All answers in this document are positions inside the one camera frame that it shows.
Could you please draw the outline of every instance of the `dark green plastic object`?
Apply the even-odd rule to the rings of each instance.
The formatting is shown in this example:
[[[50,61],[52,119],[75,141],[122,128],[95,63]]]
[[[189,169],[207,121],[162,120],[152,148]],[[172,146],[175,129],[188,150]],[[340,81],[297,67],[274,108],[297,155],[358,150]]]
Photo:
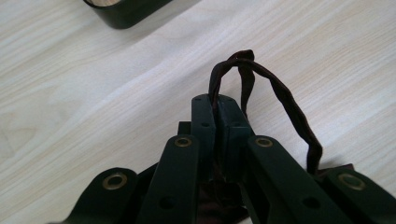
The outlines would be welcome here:
[[[126,29],[145,19],[171,0],[84,0],[110,27]]]

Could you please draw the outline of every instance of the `brass grommet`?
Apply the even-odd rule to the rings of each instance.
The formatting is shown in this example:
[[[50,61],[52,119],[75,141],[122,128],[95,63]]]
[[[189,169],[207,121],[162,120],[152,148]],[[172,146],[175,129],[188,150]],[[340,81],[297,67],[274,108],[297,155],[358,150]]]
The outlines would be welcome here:
[[[187,137],[180,137],[177,140],[175,140],[175,145],[178,147],[188,147],[192,144],[192,141],[190,138]]]
[[[115,173],[106,177],[103,182],[103,188],[108,190],[122,188],[128,180],[128,177],[123,173]]]
[[[271,147],[273,143],[268,138],[260,137],[256,139],[256,145],[259,147]]]
[[[354,175],[343,173],[338,176],[338,180],[350,189],[364,190],[366,188],[366,184]]]

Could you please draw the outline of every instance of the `light wood grain surface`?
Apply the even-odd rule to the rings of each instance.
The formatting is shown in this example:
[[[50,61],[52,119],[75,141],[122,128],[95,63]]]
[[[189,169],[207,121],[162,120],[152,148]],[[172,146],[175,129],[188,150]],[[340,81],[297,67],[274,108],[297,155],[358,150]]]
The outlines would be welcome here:
[[[396,195],[396,2],[175,0],[127,30],[82,0],[0,2],[0,221],[68,216],[92,179],[156,162],[211,69],[240,49],[290,87],[324,146]],[[239,98],[235,70],[222,94]],[[247,112],[302,165],[267,80]]]

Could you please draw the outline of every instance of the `wooden table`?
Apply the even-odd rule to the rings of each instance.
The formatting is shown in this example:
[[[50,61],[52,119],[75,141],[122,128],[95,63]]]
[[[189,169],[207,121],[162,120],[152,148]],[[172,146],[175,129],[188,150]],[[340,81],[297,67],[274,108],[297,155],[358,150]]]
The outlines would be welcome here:
[[[156,162],[211,69],[240,49],[292,91],[324,146],[396,195],[396,2],[175,0],[127,30],[80,0],[0,3],[0,221],[68,216],[92,179]],[[236,70],[222,94],[240,95]],[[257,134],[302,166],[306,143],[269,82],[249,101]]]

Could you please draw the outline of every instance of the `twisted brown cord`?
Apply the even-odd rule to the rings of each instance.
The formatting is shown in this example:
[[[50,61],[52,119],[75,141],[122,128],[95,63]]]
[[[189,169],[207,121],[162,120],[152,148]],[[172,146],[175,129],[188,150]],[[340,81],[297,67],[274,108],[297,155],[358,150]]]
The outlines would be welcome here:
[[[252,50],[243,50],[236,52],[229,60],[218,63],[212,71],[209,83],[209,98],[212,103],[214,114],[218,111],[219,89],[221,78],[237,66],[239,74],[242,78],[242,92],[241,92],[241,109],[245,116],[247,116],[248,98],[253,90],[254,75],[253,71],[262,77],[270,80],[271,86],[275,92],[276,98],[280,101],[288,114],[291,123],[293,124],[297,134],[305,140],[309,145],[306,169],[311,175],[314,175],[318,170],[319,161],[322,155],[322,146],[318,139],[315,137],[305,114],[301,108],[294,101],[290,90],[283,84],[273,73],[263,66],[253,62],[254,54]]]

